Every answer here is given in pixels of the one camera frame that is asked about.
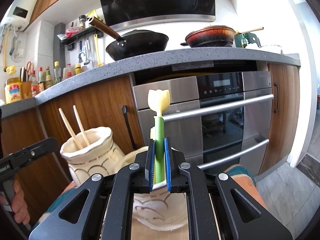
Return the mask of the person's left hand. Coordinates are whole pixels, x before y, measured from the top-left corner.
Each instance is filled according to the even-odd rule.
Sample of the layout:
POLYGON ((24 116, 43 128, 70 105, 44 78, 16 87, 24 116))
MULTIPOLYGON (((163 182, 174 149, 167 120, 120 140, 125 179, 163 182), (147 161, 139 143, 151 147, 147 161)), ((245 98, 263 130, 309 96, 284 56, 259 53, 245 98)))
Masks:
POLYGON ((16 223, 23 223, 27 225, 30 221, 30 216, 27 208, 27 204, 24 200, 24 192, 21 185, 17 179, 14 180, 13 189, 15 192, 14 198, 12 199, 11 208, 14 212, 14 219, 16 223))

